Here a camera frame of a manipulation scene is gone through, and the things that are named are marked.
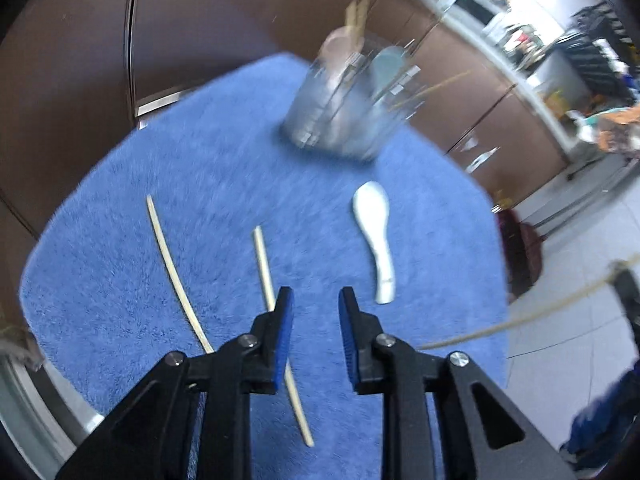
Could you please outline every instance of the metal screw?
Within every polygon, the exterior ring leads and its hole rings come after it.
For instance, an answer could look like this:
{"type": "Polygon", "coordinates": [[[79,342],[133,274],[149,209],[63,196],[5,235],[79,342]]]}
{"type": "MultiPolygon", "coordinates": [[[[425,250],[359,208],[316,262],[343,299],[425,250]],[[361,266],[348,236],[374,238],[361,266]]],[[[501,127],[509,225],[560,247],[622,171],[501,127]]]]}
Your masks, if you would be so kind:
{"type": "Polygon", "coordinates": [[[184,354],[182,352],[169,352],[164,356],[164,362],[169,366],[180,366],[184,361],[184,354]]]}
{"type": "Polygon", "coordinates": [[[253,348],[258,344],[258,338],[253,334],[242,334],[238,337],[238,342],[240,343],[240,346],[253,348]]]}
{"type": "Polygon", "coordinates": [[[393,345],[396,344],[396,338],[393,337],[392,335],[385,334],[383,332],[382,334],[378,334],[376,336],[376,343],[378,343],[380,346],[386,346],[387,348],[391,348],[393,345]]]}
{"type": "Polygon", "coordinates": [[[462,368],[469,364],[469,356],[464,352],[453,352],[453,354],[449,356],[449,361],[451,361],[451,364],[462,368]]]}

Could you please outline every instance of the blue gripper pad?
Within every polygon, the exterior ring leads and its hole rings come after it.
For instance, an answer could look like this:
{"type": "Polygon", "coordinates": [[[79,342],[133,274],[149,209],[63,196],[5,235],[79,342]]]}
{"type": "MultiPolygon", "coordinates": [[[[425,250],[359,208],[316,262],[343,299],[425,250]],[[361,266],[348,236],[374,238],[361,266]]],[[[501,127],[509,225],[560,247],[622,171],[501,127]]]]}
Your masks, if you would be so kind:
{"type": "Polygon", "coordinates": [[[353,335],[351,317],[344,299],[344,291],[338,294],[338,313],[340,315],[340,331],[342,332],[342,345],[344,346],[344,360],[347,363],[347,373],[353,387],[360,382],[358,370],[358,348],[353,335]]]}
{"type": "Polygon", "coordinates": [[[289,342],[291,340],[291,329],[293,328],[293,304],[293,291],[290,288],[287,290],[281,288],[276,301],[276,309],[284,310],[276,342],[276,359],[273,371],[273,382],[276,385],[276,389],[280,388],[287,357],[289,356],[289,342]]]}

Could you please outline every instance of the blue fluffy carpet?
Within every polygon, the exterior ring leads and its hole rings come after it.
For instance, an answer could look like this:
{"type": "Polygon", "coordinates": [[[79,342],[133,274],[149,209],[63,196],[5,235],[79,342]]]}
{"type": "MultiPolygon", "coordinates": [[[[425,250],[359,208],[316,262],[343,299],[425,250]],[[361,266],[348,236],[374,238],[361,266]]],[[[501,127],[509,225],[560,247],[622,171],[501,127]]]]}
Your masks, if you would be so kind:
{"type": "MultiPolygon", "coordinates": [[[[145,196],[154,197],[215,347],[264,311],[251,236],[261,224],[274,286],[296,295],[290,360],[316,447],[303,445],[286,391],[254,396],[255,477],[374,479],[382,398],[351,391],[339,289],[353,286],[386,332],[417,345],[503,321],[504,264],[487,197],[411,128],[367,165],[301,152],[283,139],[280,123],[306,69],[289,55],[261,60],[127,137],[49,223],[20,298],[46,356],[105,413],[166,352],[202,353],[164,269],[145,196]],[[373,259],[351,212],[367,180],[380,182],[390,201],[398,281],[396,300],[384,306],[374,303],[373,259]]],[[[459,348],[502,384],[504,335],[459,348]]]]}

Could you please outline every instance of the white ceramic spoon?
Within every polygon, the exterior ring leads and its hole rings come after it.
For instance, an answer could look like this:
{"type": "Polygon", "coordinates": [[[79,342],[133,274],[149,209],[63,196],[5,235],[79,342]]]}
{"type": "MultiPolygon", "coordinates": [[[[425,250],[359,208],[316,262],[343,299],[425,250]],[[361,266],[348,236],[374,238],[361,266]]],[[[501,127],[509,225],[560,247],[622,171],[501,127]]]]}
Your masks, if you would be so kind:
{"type": "Polygon", "coordinates": [[[367,182],[353,195],[353,212],[365,235],[378,269],[376,303],[391,303],[396,294],[396,276],[391,263],[391,252],[386,241],[386,222],[389,218],[389,200],[377,182],[367,182]]]}
{"type": "Polygon", "coordinates": [[[364,41],[356,36],[355,27],[340,27],[331,32],[320,48],[319,57],[326,70],[327,86],[338,88],[342,74],[347,70],[353,55],[362,50],[364,41]]]}

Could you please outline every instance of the wooden stick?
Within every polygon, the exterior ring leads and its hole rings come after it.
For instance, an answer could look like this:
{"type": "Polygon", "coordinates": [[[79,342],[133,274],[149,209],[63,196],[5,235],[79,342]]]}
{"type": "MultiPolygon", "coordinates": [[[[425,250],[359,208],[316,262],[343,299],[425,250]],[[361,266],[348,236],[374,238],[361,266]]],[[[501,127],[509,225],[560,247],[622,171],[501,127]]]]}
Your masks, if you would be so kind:
{"type": "Polygon", "coordinates": [[[358,25],[358,3],[353,0],[344,11],[344,25],[347,27],[356,27],[358,25]]]}
{"type": "Polygon", "coordinates": [[[169,247],[167,247],[166,241],[164,240],[164,234],[162,234],[162,228],[160,227],[160,221],[158,219],[158,215],[156,214],[156,208],[154,206],[154,201],[151,198],[151,195],[146,196],[146,208],[149,211],[149,218],[151,218],[151,224],[154,228],[154,233],[156,234],[156,241],[158,242],[158,247],[160,248],[160,253],[162,254],[162,259],[164,260],[164,266],[166,267],[166,271],[169,273],[169,279],[171,279],[171,283],[174,286],[174,290],[176,295],[178,296],[178,300],[180,300],[182,309],[187,315],[187,319],[191,324],[191,328],[193,328],[193,331],[198,337],[200,344],[204,348],[204,351],[207,354],[211,354],[215,352],[215,350],[207,340],[207,337],[204,335],[204,330],[202,329],[200,322],[198,321],[196,313],[191,307],[191,303],[189,303],[187,293],[182,287],[180,277],[178,276],[178,271],[175,270],[174,261],[171,259],[169,247]]]}
{"type": "Polygon", "coordinates": [[[409,101],[412,101],[414,99],[419,99],[421,97],[426,97],[428,94],[430,94],[431,92],[438,90],[440,88],[442,88],[443,86],[447,86],[451,83],[453,83],[454,81],[460,79],[461,77],[464,77],[465,75],[469,75],[471,74],[471,70],[467,70],[466,72],[460,73],[460,74],[456,74],[455,76],[452,76],[448,79],[445,79],[444,81],[441,81],[440,83],[438,83],[437,85],[433,85],[430,86],[427,89],[424,89],[420,92],[418,92],[416,95],[409,97],[403,101],[400,101],[399,103],[396,103],[395,105],[393,105],[391,108],[389,108],[390,110],[395,110],[396,108],[399,108],[405,104],[407,104],[409,101]]]}
{"type": "MultiPolygon", "coordinates": [[[[269,270],[269,261],[267,259],[267,249],[264,246],[264,237],[262,236],[262,228],[258,225],[254,229],[254,248],[255,257],[258,261],[258,272],[260,273],[260,283],[262,284],[262,294],[264,295],[264,303],[267,310],[272,311],[276,306],[276,297],[273,292],[273,283],[271,282],[271,271],[269,270]]],[[[284,382],[289,393],[289,400],[293,413],[300,427],[300,433],[305,444],[309,447],[314,446],[314,439],[306,422],[305,412],[302,410],[302,403],[296,388],[296,381],[293,378],[293,371],[287,359],[287,365],[284,369],[284,382]]]]}
{"type": "Polygon", "coordinates": [[[358,28],[358,39],[364,36],[364,29],[367,25],[367,13],[369,12],[369,1],[360,0],[356,9],[356,27],[358,28]]]}

